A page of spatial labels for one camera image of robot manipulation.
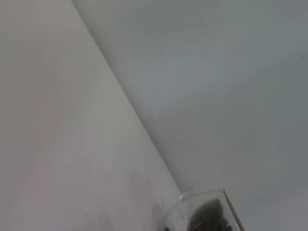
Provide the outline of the pile of coffee beans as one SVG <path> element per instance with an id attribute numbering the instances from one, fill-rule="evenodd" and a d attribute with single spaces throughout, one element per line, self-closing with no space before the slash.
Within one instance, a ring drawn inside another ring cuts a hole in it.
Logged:
<path id="1" fill-rule="evenodd" d="M 224 218 L 223 206 L 219 199 L 200 206 L 191 216 L 187 231 L 233 231 Z"/>

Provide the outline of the clear double-walled glass cup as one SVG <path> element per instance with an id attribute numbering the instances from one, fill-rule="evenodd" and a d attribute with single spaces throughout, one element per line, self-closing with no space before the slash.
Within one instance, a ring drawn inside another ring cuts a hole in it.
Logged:
<path id="1" fill-rule="evenodd" d="M 165 213 L 160 231 L 187 231 L 187 226 L 194 212 L 203 204 L 214 199 L 220 200 L 224 218 L 232 226 L 233 231 L 245 231 L 224 189 L 184 193 Z"/>

